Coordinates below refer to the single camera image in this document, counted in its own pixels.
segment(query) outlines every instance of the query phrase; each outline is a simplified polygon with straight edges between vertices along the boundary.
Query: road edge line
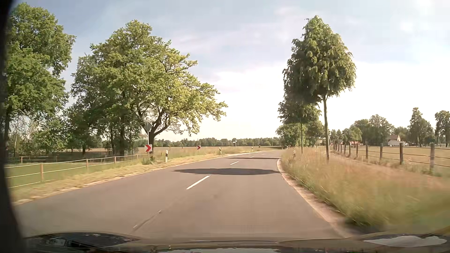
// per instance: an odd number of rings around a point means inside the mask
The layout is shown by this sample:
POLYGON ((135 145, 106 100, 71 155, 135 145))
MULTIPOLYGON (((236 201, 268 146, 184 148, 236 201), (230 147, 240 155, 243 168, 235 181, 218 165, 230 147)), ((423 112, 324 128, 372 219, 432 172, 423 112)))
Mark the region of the road edge line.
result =
POLYGON ((281 158, 277 160, 277 167, 286 183, 293 187, 294 190, 308 203, 308 205, 311 206, 315 213, 324 221, 330 224, 330 226, 333 228, 333 230, 336 231, 336 233, 344 238, 364 234, 358 231, 356 228, 352 228, 347 225, 345 223, 346 217, 338 210, 321 201, 314 195, 314 193, 312 193, 305 187, 298 185, 295 181, 295 178, 284 171, 283 167, 281 166, 281 158))

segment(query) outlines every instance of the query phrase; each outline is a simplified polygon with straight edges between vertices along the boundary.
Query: building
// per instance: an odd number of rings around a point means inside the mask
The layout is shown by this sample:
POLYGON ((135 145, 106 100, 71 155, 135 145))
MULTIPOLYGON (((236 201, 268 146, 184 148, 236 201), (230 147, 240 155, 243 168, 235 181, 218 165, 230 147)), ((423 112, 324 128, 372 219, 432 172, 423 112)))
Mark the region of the building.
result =
POLYGON ((391 135, 387 139, 388 146, 400 146, 400 143, 403 143, 404 146, 407 146, 407 144, 404 141, 400 140, 400 135, 391 135))

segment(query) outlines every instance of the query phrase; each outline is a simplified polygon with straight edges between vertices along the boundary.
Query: asphalt road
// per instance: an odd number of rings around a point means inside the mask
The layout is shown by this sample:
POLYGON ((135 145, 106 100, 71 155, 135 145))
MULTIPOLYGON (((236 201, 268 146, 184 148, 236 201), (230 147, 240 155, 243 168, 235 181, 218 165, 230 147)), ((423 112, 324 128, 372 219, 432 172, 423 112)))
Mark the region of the asphalt road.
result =
POLYGON ((282 151, 170 167, 15 207, 22 233, 158 240, 338 238, 277 169, 282 151))

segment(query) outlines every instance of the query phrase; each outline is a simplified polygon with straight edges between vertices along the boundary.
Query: slender tree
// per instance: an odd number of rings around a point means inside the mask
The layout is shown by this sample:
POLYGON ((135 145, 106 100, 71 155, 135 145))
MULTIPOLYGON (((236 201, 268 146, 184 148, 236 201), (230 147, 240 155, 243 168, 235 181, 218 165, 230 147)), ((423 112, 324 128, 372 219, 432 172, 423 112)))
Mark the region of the slender tree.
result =
POLYGON ((326 155, 329 160, 327 99, 355 85, 356 66, 341 37, 319 16, 308 19, 302 39, 294 39, 284 69, 285 90, 305 104, 324 103, 326 155))

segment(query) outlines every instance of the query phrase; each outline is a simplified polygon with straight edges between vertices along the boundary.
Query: car hood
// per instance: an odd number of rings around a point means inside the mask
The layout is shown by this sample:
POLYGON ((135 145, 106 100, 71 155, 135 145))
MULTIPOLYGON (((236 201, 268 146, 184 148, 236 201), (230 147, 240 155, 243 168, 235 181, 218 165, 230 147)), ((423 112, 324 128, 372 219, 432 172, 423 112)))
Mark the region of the car hood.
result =
POLYGON ((450 252, 450 237, 444 234, 375 233, 344 239, 317 238, 185 238, 167 242, 155 238, 96 231, 69 231, 26 238, 32 252, 450 252))

